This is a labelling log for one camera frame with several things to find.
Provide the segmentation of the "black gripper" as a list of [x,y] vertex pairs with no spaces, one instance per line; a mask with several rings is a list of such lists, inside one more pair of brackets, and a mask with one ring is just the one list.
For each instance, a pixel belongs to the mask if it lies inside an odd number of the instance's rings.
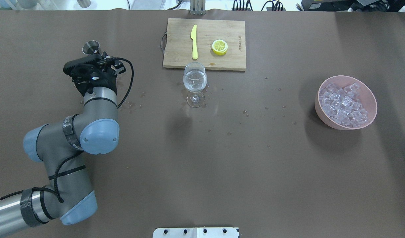
[[116,75],[114,71],[104,72],[97,66],[80,64],[71,71],[72,82],[83,97],[92,93],[95,87],[104,87],[117,94]]

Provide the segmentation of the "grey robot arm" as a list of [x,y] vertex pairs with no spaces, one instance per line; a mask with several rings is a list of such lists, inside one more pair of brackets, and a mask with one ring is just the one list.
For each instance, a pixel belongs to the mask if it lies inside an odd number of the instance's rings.
[[0,198],[0,237],[54,219],[73,225],[98,209],[82,153],[104,155],[119,142],[117,75],[113,66],[77,64],[69,75],[84,98],[83,112],[29,131],[24,151],[45,166],[49,184]]

